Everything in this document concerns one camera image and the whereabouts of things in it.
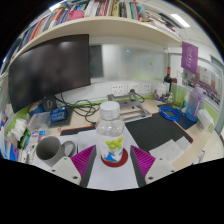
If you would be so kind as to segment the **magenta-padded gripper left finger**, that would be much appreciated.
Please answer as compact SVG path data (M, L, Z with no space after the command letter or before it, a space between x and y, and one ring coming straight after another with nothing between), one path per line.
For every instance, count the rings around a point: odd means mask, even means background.
M62 157L49 172L81 187L87 187L96 157L96 146L90 146L70 157Z

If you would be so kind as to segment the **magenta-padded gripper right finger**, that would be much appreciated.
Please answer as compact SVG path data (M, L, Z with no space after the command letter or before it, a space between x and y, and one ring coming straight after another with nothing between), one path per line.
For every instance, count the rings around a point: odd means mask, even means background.
M175 172L175 168L163 158L155 158L146 151L130 147L137 184L143 187Z

